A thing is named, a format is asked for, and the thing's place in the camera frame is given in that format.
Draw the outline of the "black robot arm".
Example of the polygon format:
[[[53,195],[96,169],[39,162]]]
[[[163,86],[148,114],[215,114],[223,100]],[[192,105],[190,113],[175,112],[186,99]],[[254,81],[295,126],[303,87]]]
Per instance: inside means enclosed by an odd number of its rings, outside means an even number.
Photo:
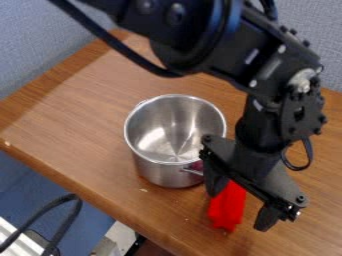
[[[308,41],[278,22],[274,0],[49,0],[127,59],[152,74],[206,73],[247,95],[234,139],[206,135],[204,184],[231,183],[263,203],[254,227],[294,221],[308,199],[290,174],[292,143],[307,143],[327,122]]]

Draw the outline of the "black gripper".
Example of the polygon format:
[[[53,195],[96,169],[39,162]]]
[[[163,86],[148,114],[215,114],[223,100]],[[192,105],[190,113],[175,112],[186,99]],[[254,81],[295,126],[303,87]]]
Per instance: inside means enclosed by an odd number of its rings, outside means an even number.
[[[266,153],[246,146],[239,139],[204,135],[199,157],[207,194],[215,197],[230,181],[236,182],[263,203],[254,229],[266,232],[278,221],[295,221],[307,207],[302,192],[280,161],[280,153]]]

